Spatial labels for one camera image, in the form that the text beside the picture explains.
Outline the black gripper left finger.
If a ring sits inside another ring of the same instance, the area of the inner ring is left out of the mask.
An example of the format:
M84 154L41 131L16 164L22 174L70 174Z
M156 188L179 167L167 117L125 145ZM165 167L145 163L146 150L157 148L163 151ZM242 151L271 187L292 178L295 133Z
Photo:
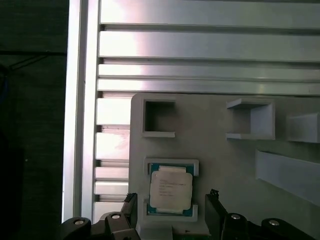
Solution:
M120 211L103 214L98 222L86 217L73 217L61 224L62 240L139 240L138 195L127 194Z

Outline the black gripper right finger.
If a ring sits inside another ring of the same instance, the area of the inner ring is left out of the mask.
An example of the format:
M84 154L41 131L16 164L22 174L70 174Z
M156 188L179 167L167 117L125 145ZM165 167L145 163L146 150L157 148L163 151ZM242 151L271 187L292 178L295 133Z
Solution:
M266 218L257 225L243 215L227 212L219 191L205 195L204 220L212 238L217 240L309 240L311 236L279 218Z

